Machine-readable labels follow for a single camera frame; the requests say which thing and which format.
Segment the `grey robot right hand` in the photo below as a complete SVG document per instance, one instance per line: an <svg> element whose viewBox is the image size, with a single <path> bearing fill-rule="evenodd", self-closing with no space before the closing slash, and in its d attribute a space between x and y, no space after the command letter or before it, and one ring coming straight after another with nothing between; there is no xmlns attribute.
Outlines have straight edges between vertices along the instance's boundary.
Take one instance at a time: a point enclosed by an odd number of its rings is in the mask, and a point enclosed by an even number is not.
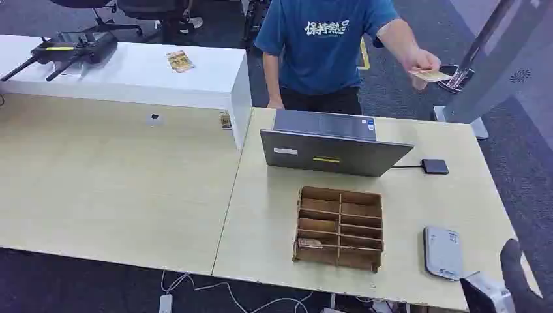
<svg viewBox="0 0 553 313"><path fill-rule="evenodd" d="M521 264L522 250L516 239L508 239L500 252L506 288L511 293L515 312L552 312L552 297L538 296L529 286Z"/></svg>

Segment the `person's left hand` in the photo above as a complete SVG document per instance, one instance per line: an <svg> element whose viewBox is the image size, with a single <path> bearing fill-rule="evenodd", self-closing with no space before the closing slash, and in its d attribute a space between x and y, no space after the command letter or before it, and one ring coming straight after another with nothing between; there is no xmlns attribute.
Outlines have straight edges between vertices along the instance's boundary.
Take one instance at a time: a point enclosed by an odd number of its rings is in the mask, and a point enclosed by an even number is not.
<svg viewBox="0 0 553 313"><path fill-rule="evenodd" d="M404 70L408 73L411 78L412 86L418 90L422 91L426 88L428 83L421 78L418 78L413 75L413 72L420 71L430 71L435 72L439 71L441 66L441 61L434 54L421 49L416 48L410 51L405 58L402 60L402 66Z"/></svg>

